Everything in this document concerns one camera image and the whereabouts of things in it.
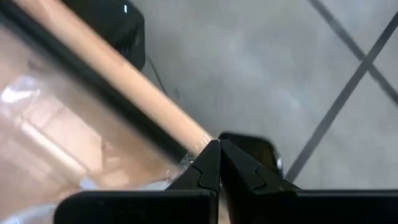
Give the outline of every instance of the concrete floor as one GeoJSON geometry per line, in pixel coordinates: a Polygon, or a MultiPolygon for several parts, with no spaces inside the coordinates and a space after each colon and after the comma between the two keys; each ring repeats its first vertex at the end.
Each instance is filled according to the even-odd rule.
{"type": "Polygon", "coordinates": [[[212,135],[269,138],[305,189],[398,188],[398,31],[365,58],[398,1],[133,2],[167,94],[212,135]]]}

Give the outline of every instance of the plastic wrap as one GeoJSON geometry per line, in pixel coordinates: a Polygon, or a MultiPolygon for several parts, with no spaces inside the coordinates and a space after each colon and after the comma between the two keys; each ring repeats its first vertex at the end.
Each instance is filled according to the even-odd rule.
{"type": "Polygon", "coordinates": [[[50,223],[80,190],[165,189],[172,164],[37,46],[0,26],[0,220],[50,223]]]}

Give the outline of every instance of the wooden stick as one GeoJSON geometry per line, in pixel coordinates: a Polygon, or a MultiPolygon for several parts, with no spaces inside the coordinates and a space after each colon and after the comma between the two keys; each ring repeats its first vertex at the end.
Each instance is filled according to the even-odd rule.
{"type": "Polygon", "coordinates": [[[213,139],[59,0],[13,0],[190,152],[213,139]]]}

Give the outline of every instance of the black object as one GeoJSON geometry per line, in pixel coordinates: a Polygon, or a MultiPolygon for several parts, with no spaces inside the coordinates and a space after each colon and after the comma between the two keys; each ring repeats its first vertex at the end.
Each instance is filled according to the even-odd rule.
{"type": "Polygon", "coordinates": [[[245,153],[249,154],[263,166],[284,178],[282,159],[275,146],[262,137],[254,137],[245,134],[223,132],[218,139],[230,140],[245,153]]]}
{"type": "Polygon", "coordinates": [[[143,68],[144,16],[129,1],[62,1],[136,68],[143,68]]]}
{"type": "Polygon", "coordinates": [[[54,216],[64,223],[217,223],[223,184],[231,223],[398,221],[398,191],[301,190],[229,140],[214,140],[163,192],[82,192],[54,216]]]}

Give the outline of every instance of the black line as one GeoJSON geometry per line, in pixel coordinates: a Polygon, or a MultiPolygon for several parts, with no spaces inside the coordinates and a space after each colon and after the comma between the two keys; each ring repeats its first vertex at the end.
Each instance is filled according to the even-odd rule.
{"type": "Polygon", "coordinates": [[[395,31],[398,26],[398,12],[394,15],[390,23],[384,29],[383,33],[380,35],[376,43],[373,45],[369,54],[363,58],[363,61],[356,69],[354,75],[350,78],[343,91],[339,94],[326,116],[322,119],[315,132],[312,134],[310,140],[306,143],[303,150],[300,152],[296,160],[294,161],[292,167],[286,174],[286,179],[293,182],[300,171],[303,169],[305,163],[308,161],[315,148],[318,146],[321,139],[324,137],[325,133],[328,131],[330,125],[335,120],[337,114],[342,109],[343,105],[347,102],[347,99],[352,94],[359,81],[364,77],[367,70],[372,65],[374,59],[380,53],[381,49],[385,46],[386,42],[395,31]]]}
{"type": "MultiPolygon", "coordinates": [[[[358,47],[353,38],[343,28],[343,26],[333,17],[328,8],[319,0],[308,0],[312,7],[322,16],[329,24],[330,28],[344,42],[344,44],[354,53],[358,60],[365,58],[364,52],[358,47]]],[[[368,71],[371,77],[378,82],[379,86],[384,90],[387,96],[398,106],[398,93],[381,74],[381,72],[372,64],[368,71]]]]}
{"type": "Polygon", "coordinates": [[[166,88],[164,88],[164,86],[163,86],[163,82],[162,82],[162,80],[160,79],[159,74],[157,73],[157,70],[156,70],[156,67],[155,67],[154,62],[152,61],[152,59],[150,59],[150,57],[149,57],[148,55],[146,55],[145,58],[146,58],[146,60],[148,61],[149,65],[152,67],[152,69],[153,69],[153,71],[154,71],[154,73],[155,73],[156,79],[157,79],[157,81],[159,82],[159,85],[160,85],[160,89],[163,91],[163,93],[164,93],[166,96],[169,96],[169,95],[167,94],[166,88]]]}

